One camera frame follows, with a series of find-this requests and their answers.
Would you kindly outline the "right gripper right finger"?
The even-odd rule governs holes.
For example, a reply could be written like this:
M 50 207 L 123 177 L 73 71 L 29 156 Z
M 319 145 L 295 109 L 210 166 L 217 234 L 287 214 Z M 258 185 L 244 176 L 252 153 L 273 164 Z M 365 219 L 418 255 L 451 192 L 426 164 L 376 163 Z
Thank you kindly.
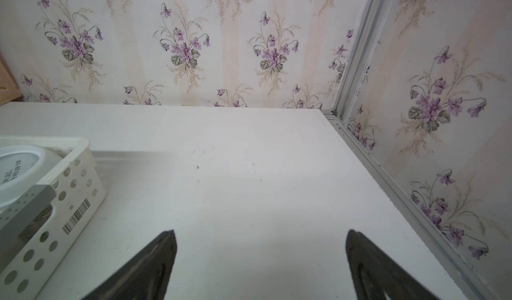
M 361 232 L 348 232 L 345 250 L 358 299 L 438 298 Z

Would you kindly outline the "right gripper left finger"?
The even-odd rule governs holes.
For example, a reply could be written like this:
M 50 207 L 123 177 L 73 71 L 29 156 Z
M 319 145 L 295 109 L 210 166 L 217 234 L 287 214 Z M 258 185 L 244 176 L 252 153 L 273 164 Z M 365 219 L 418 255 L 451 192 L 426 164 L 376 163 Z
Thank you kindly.
M 163 299 L 177 255 L 173 230 L 160 233 L 85 299 Z

